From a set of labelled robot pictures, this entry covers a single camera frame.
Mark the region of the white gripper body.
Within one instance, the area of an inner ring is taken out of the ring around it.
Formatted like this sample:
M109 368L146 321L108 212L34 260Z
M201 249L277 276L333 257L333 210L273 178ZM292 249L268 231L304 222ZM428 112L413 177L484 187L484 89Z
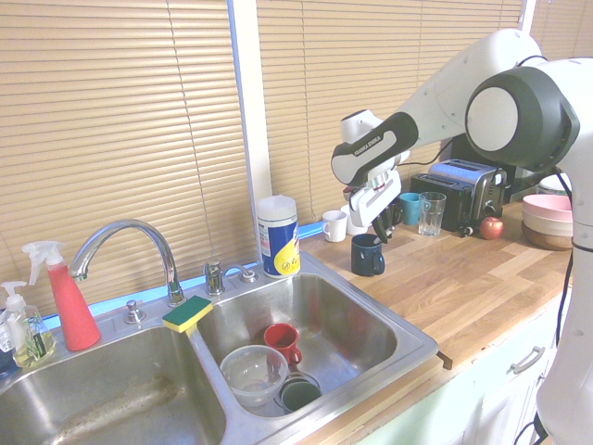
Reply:
M401 180L397 170L387 171L380 178L384 183L378 190L366 184L350 197L349 213L355 226L369 226L400 194Z

